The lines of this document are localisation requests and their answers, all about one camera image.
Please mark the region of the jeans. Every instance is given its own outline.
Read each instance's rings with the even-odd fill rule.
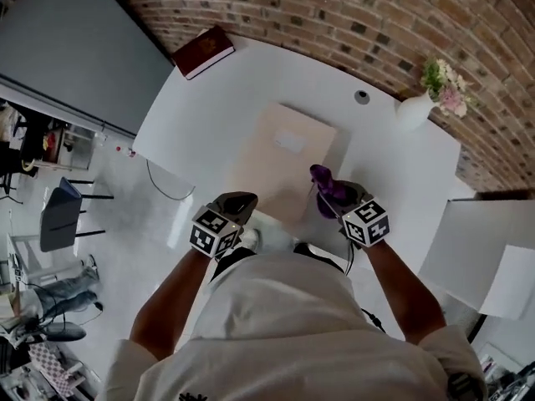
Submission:
[[[97,295],[89,288],[98,281],[96,272],[86,267],[77,277],[36,287],[35,292],[43,306],[43,317],[55,317],[95,303]]]
[[[334,261],[325,257],[316,256],[315,254],[313,254],[308,249],[308,245],[305,243],[297,244],[297,246],[293,249],[293,252],[295,252],[296,254],[301,254],[302,256],[313,258],[314,260],[322,261],[323,263],[327,263],[330,266],[336,267],[339,271],[344,273],[344,271],[340,268],[340,266],[338,266]],[[214,272],[214,276],[211,277],[211,280],[213,281],[215,277],[223,273],[226,269],[228,269],[234,263],[238,263],[240,260],[243,260],[244,258],[247,258],[250,256],[256,256],[256,253],[251,250],[248,250],[247,248],[243,248],[243,247],[237,248],[228,256],[223,257],[219,261],[219,264],[217,264],[217,267],[216,267],[216,271]]]

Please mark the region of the white floor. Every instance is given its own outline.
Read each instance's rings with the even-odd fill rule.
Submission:
[[[105,234],[79,238],[74,248],[39,256],[44,266],[49,264],[45,261],[58,264],[75,261],[76,257],[85,258],[88,254],[93,254],[98,262],[104,312],[84,325],[87,337],[69,343],[69,349],[101,379],[106,375],[116,342],[129,336],[137,311],[188,250],[189,222],[193,214],[200,205],[213,199],[203,195],[199,188],[182,201],[164,197],[150,183],[146,160],[122,155],[115,150],[117,144],[108,139],[100,146],[95,151],[89,172],[40,170],[36,179],[21,177],[15,197],[24,205],[0,201],[0,232],[12,232],[16,236],[38,233],[44,200],[58,186],[61,176],[95,180],[97,192],[109,191],[115,196],[114,200],[88,201],[82,207],[88,213],[81,216],[79,231],[103,228],[107,230]],[[191,185],[175,176],[153,165],[150,169],[156,184],[168,195],[182,197],[191,191]],[[9,222],[10,209],[13,211],[13,228]],[[265,229],[264,250],[288,247],[289,237],[263,224],[254,221],[254,225]],[[0,251],[5,251],[3,237],[0,242]],[[204,283],[214,268],[212,264]],[[401,338],[373,272],[354,267],[349,277],[359,304],[382,321],[388,334]],[[446,311],[449,307],[454,313],[458,304],[451,297],[433,291]],[[205,300],[202,295],[197,297],[181,343],[191,334]],[[82,312],[70,313],[67,319],[82,323],[97,315],[96,308],[89,307]]]

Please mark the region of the checkered bag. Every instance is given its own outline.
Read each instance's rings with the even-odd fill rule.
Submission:
[[[74,395],[69,384],[69,380],[73,375],[64,370],[46,343],[30,345],[29,355],[32,364],[48,380],[56,392],[65,398]]]

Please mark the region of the white vase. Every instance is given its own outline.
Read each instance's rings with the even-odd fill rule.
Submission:
[[[403,101],[396,111],[400,130],[409,132],[423,125],[429,117],[429,112],[435,106],[436,103],[429,96],[429,91],[419,97]]]

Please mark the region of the book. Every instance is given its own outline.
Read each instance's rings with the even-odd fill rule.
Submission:
[[[227,176],[226,190],[251,191],[257,210],[282,223],[303,217],[313,187],[310,166],[322,164],[336,129],[281,104],[270,104]]]
[[[182,46],[172,58],[184,77],[191,80],[234,50],[223,29],[215,26]]]

